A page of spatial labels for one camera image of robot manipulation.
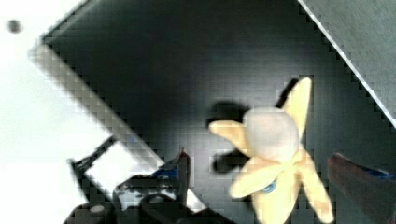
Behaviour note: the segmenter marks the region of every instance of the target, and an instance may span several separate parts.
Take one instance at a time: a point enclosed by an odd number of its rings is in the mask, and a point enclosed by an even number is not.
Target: white floor
[[[79,0],[0,0],[0,211],[4,223],[63,223],[84,198],[66,159],[81,159],[110,133],[28,59],[37,39]],[[22,31],[11,34],[9,20]],[[115,145],[91,173],[106,189],[140,173]]]

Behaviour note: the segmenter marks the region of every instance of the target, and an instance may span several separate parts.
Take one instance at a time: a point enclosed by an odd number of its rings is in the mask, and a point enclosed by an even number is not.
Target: red object
[[[396,178],[353,163],[336,153],[328,159],[328,176],[375,223],[396,223]]]

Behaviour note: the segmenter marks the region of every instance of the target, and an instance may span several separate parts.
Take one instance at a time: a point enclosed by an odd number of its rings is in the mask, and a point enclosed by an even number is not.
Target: stuffed animal
[[[280,108],[249,110],[244,122],[218,120],[209,131],[231,141],[250,157],[230,187],[233,198],[252,196],[262,224],[281,224],[290,216],[301,184],[323,223],[334,220],[332,203],[310,155],[300,143],[306,124],[312,81],[300,80]]]

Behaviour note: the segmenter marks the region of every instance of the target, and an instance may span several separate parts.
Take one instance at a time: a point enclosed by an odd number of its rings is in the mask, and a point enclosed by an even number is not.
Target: blue label
[[[160,169],[152,174],[153,177],[157,178],[171,178],[171,179],[177,179],[177,168],[173,170],[163,170]]]
[[[276,179],[270,185],[262,189],[262,192],[271,193],[272,191],[274,191],[275,188],[276,188]]]

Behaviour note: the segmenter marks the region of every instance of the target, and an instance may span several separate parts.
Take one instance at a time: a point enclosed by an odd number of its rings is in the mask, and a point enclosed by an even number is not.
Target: black surface
[[[228,195],[237,169],[213,167],[215,155],[233,146],[206,124],[276,105],[293,78],[313,79],[304,144],[326,186],[326,160],[337,151],[396,172],[394,130],[296,1],[102,0],[90,7],[44,42],[165,161],[184,146],[191,189],[232,221],[255,217],[248,199]],[[371,223],[332,184],[330,196],[337,223]],[[318,223],[303,193],[288,222]]]

